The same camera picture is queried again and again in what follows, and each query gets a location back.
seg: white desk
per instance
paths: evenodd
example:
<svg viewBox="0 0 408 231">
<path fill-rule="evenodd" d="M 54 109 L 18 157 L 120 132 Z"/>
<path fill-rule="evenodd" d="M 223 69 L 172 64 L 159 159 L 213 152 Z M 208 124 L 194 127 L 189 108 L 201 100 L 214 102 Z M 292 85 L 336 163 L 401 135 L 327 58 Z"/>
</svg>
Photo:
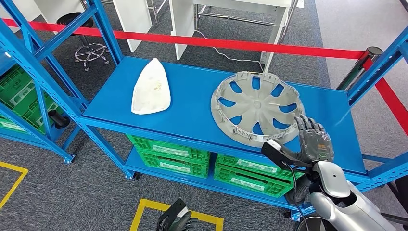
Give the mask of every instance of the white desk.
<svg viewBox="0 0 408 231">
<path fill-rule="evenodd" d="M 47 23 L 56 23 L 57 20 L 72 12 L 83 12 L 80 0 L 13 0 L 20 12 L 28 21 L 42 15 Z M 124 31 L 147 33 L 152 27 L 150 13 L 146 0 L 113 0 L 120 24 Z M 0 5 L 0 17 L 11 18 Z M 139 40 L 127 39 L 131 52 L 139 46 Z"/>
<path fill-rule="evenodd" d="M 188 36 L 194 34 L 194 4 L 222 7 L 276 16 L 268 43 L 277 44 L 291 6 L 291 0 L 170 0 L 171 35 Z M 180 60 L 187 45 L 176 44 L 176 57 Z M 268 71 L 273 53 L 268 52 L 265 72 Z"/>
</svg>

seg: black cord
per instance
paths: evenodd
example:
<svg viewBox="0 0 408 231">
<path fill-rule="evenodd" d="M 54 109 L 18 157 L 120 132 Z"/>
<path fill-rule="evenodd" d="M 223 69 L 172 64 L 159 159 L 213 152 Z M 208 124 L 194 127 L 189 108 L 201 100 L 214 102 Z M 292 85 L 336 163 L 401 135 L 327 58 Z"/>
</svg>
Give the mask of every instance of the black cord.
<svg viewBox="0 0 408 231">
<path fill-rule="evenodd" d="M 296 198 L 295 198 L 295 195 L 296 195 L 296 176 L 295 176 L 295 174 L 294 174 L 294 171 L 293 171 L 292 167 L 291 167 L 289 164 L 287 164 L 287 163 L 284 163 L 284 164 L 285 164 L 287 167 L 289 167 L 289 169 L 290 169 L 291 172 L 292 172 L 292 176 L 293 176 L 293 201 L 294 201 L 294 205 L 295 205 L 296 208 L 299 210 L 300 215 L 301 215 L 302 218 L 303 218 L 303 222 L 305 223 L 306 230 L 309 231 L 309 226 L 308 226 L 307 223 L 306 223 L 305 215 L 303 214 L 303 211 L 300 209 L 299 205 L 297 204 L 297 201 L 296 201 Z"/>
</svg>

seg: blue metal shelf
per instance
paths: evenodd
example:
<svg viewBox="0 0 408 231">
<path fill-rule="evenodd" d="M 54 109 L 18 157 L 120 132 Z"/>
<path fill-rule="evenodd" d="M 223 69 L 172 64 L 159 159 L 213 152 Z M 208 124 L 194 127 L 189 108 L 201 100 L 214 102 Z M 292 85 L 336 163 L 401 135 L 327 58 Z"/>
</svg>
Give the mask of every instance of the blue metal shelf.
<svg viewBox="0 0 408 231">
<path fill-rule="evenodd" d="M 52 141 L 52 137 L 43 136 L 7 107 L 0 104 L 0 113 L 24 127 L 30 137 L 21 134 L 15 135 L 3 130 L 0 130 L 0 136 L 12 137 L 14 135 L 15 139 L 33 145 L 37 142 L 36 140 L 40 140 L 46 146 L 45 148 L 56 152 L 69 162 L 74 156 L 66 153 L 65 150 L 81 128 L 124 172 L 126 178 L 131 178 L 135 173 L 134 171 L 151 174 L 289 208 L 292 209 L 292 219 L 299 219 L 300 214 L 296 213 L 296 210 L 289 206 L 283 198 L 265 198 L 264 195 L 252 191 L 248 192 L 239 187 L 221 185 L 212 180 L 211 175 L 209 179 L 193 179 L 175 173 L 170 174 L 157 169 L 146 168 L 142 161 L 137 158 L 138 155 L 134 150 L 124 161 L 95 128 L 130 133 L 271 164 L 266 157 L 259 154 L 259 148 L 248 147 L 228 138 L 212 119 L 210 112 L 211 94 L 218 84 L 232 73 L 164 63 L 163 66 L 168 76 L 172 94 L 171 106 L 163 112 L 151 115 L 135 115 L 130 111 L 133 86 L 148 61 L 123 56 L 100 0 L 87 0 L 86 10 L 46 43 L 41 41 L 12 0 L 0 0 L 0 3 L 20 26 L 25 42 L 25 44 L 21 43 L 0 20 L 0 46 L 34 79 L 38 95 L 42 95 L 42 90 L 47 92 L 78 125 L 65 144 L 59 147 Z M 91 17 L 103 35 L 113 63 L 117 68 L 88 107 L 88 102 L 53 57 L 51 51 Z M 299 91 L 307 115 L 322 123 L 330 133 L 335 151 L 335 163 L 345 170 L 347 178 L 355 182 L 361 191 L 375 188 L 408 174 L 408 152 L 392 160 L 376 158 L 376 160 L 385 161 L 385 163 L 371 171 L 365 170 L 350 113 L 350 108 L 398 60 L 403 56 L 408 60 L 407 40 L 408 27 L 374 62 L 373 66 L 356 79 L 348 91 L 289 83 Z M 69 97 L 45 70 L 40 62 L 42 59 L 49 63 L 74 98 Z M 78 104 L 87 110 L 83 113 Z M 40 102 L 40 105 L 42 105 L 43 116 L 46 117 L 43 103 Z M 292 151 L 298 151 L 298 139 L 289 142 L 287 146 Z M 303 210 L 307 214 L 313 211 L 313 207 L 303 205 Z"/>
<path fill-rule="evenodd" d="M 45 144 L 43 144 L 40 140 L 34 138 L 32 135 L 28 133 L 0 128 L 0 137 L 48 149 L 48 147 Z"/>
<path fill-rule="evenodd" d="M 167 180 L 173 180 L 173 181 L 177 181 L 180 183 L 213 190 L 213 191 L 220 192 L 220 193 L 226 193 L 226 194 L 230 194 L 230 195 L 234 195 L 234 196 L 238 196 L 238 197 L 242 197 L 242 198 L 246 198 L 250 200 L 256 200 L 256 201 L 266 203 L 269 205 L 277 205 L 277 206 L 284 207 L 287 209 L 297 210 L 297 208 L 294 205 L 288 204 L 284 197 L 274 198 L 274 197 L 271 197 L 271 196 L 268 196 L 262 193 L 254 192 L 248 189 L 244 189 L 238 186 L 234 186 L 231 184 L 226 184 L 221 181 L 214 180 L 213 179 L 214 161 L 215 159 L 212 158 L 210 162 L 208 178 L 206 179 L 188 176 L 184 174 L 179 174 L 176 172 L 161 170 L 159 168 L 147 167 L 144 164 L 143 160 L 140 158 L 135 148 L 132 148 L 132 150 L 130 151 L 125 165 L 129 169 L 132 169 L 133 171 L 136 171 L 139 173 L 164 178 Z"/>
<path fill-rule="evenodd" d="M 260 148 L 232 140 L 213 120 L 211 95 L 219 83 L 232 73 L 162 63 L 171 91 L 170 107 L 149 115 L 132 113 L 133 87 L 147 63 L 145 59 L 125 56 L 81 120 L 100 128 L 271 164 L 260 154 Z M 323 124 L 330 134 L 336 153 L 335 163 L 345 170 L 365 174 L 347 94 L 340 90 L 289 84 L 299 91 L 307 115 Z M 300 150 L 298 138 L 286 146 L 293 151 Z"/>
<path fill-rule="evenodd" d="M 6 51 L 0 48 L 0 76 L 15 64 L 15 61 L 6 55 Z"/>
</svg>

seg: green plastic crate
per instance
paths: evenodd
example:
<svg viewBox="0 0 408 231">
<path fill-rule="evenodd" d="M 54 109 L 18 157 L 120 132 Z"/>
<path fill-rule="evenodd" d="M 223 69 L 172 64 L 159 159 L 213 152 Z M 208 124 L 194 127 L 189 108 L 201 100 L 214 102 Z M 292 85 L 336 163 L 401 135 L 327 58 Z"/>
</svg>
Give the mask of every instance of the green plastic crate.
<svg viewBox="0 0 408 231">
<path fill-rule="evenodd" d="M 33 79 L 20 67 L 13 67 L 0 79 L 0 102 L 22 116 L 37 99 Z"/>
<path fill-rule="evenodd" d="M 186 158 L 171 158 L 168 154 L 157 154 L 149 150 L 138 150 L 146 166 L 165 169 L 172 172 L 207 178 L 208 164 L 189 162 Z"/>
<path fill-rule="evenodd" d="M 44 100 L 45 105 L 47 106 L 47 112 L 53 109 L 57 110 L 57 112 L 60 114 L 64 112 L 49 95 L 44 94 Z M 31 124 L 35 129 L 45 134 L 44 120 L 42 118 L 38 100 L 35 100 L 28 106 L 26 112 L 21 116 L 21 118 L 27 121 L 27 123 Z"/>
<path fill-rule="evenodd" d="M 280 180 L 266 175 L 220 164 L 216 161 L 214 179 L 279 198 L 293 188 L 293 181 Z"/>
<path fill-rule="evenodd" d="M 291 171 L 282 170 L 278 166 L 265 165 L 259 162 L 244 160 L 224 154 L 217 154 L 217 161 L 221 164 L 225 164 L 231 167 L 241 168 L 259 174 L 265 174 L 282 180 L 293 181 Z M 295 172 L 296 179 L 301 177 L 302 175 L 303 173 L 301 172 Z"/>
<path fill-rule="evenodd" d="M 14 130 L 14 131 L 19 131 L 19 132 L 24 132 L 25 130 L 18 126 L 17 124 L 13 123 L 12 121 L 4 118 L 3 116 L 0 115 L 0 128 L 5 128 L 9 130 Z"/>
<path fill-rule="evenodd" d="M 177 144 L 155 141 L 148 138 L 126 134 L 137 150 L 150 150 L 154 152 L 171 154 L 185 158 L 191 158 L 203 163 L 208 163 L 210 152 L 194 148 L 183 147 Z"/>
</svg>

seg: red barrier tape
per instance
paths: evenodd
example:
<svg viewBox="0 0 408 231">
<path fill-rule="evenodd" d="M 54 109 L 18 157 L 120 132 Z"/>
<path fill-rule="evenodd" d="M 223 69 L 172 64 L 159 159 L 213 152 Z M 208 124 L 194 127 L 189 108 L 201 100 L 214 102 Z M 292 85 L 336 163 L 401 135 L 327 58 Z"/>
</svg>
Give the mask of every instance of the red barrier tape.
<svg viewBox="0 0 408 231">
<path fill-rule="evenodd" d="M 2 19 L 8 26 L 15 26 L 17 24 L 12 19 Z M 61 31 L 65 26 L 59 24 L 29 22 L 29 24 L 35 30 L 47 30 L 47 31 Z M 76 34 L 99 36 L 101 33 L 97 28 L 79 27 Z M 302 46 L 290 46 L 290 45 L 276 45 L 262 42 L 248 42 L 248 41 L 236 41 L 214 38 L 199 38 L 199 37 L 185 37 L 185 36 L 171 36 L 160 35 L 152 33 L 136 33 L 125 31 L 114 31 L 114 35 L 117 39 L 134 39 L 142 40 L 146 42 L 160 42 L 160 43 L 177 43 L 186 44 L 200 47 L 217 47 L 233 50 L 244 51 L 267 51 L 284 54 L 296 54 L 296 55 L 310 55 L 330 58 L 342 58 L 342 59 L 359 59 L 364 53 L 363 51 L 350 51 L 340 49 L 327 49 L 318 47 L 302 47 Z"/>
<path fill-rule="evenodd" d="M 368 70 L 368 68 L 370 68 L 371 65 L 372 65 L 372 60 L 368 59 L 363 64 L 363 68 L 365 70 Z M 390 85 L 388 85 L 385 78 L 381 78 L 380 81 L 378 81 L 375 84 L 375 87 L 377 88 L 378 92 L 384 99 L 385 103 L 390 108 L 391 112 L 394 114 L 395 118 L 397 119 L 398 123 L 401 125 L 404 132 L 408 135 L 408 120 L 407 120 L 408 111 L 405 108 L 405 106 L 402 104 L 402 102 L 399 100 L 397 95 L 391 89 Z"/>
<path fill-rule="evenodd" d="M 8 26 L 17 27 L 17 24 L 12 19 L 2 19 L 4 23 Z M 35 30 L 47 30 L 47 31 L 61 31 L 65 26 L 59 24 L 49 24 L 40 22 L 29 22 L 29 24 Z M 101 37 L 101 32 L 97 28 L 87 28 L 79 27 L 76 34 L 88 35 L 88 36 L 98 36 Z M 364 51 L 350 51 L 350 50 L 340 50 L 340 49 L 327 49 L 318 47 L 301 47 L 301 46 L 290 46 L 290 45 L 276 45 L 261 42 L 247 42 L 247 41 L 235 41 L 235 40 L 224 40 L 224 39 L 214 39 L 214 38 L 198 38 L 198 37 L 184 37 L 184 36 L 171 36 L 171 35 L 160 35 L 152 33 L 136 33 L 136 32 L 125 32 L 125 31 L 114 31 L 114 35 L 117 39 L 134 39 L 142 40 L 146 42 L 160 42 L 160 43 L 178 43 L 186 44 L 192 46 L 201 47 L 217 47 L 226 48 L 233 50 L 244 50 L 244 51 L 267 51 L 276 52 L 284 54 L 295 54 L 295 55 L 310 55 L 310 56 L 320 56 L 320 57 L 330 57 L 330 58 L 343 58 L 343 59 L 359 59 Z M 364 69 L 368 69 L 372 65 L 371 60 L 364 63 Z M 376 88 L 380 92 L 385 103 L 391 109 L 391 112 L 396 117 L 397 121 L 408 135 L 408 111 L 405 106 L 398 99 L 396 94 L 393 92 L 391 87 L 382 78 L 376 85 Z"/>
</svg>

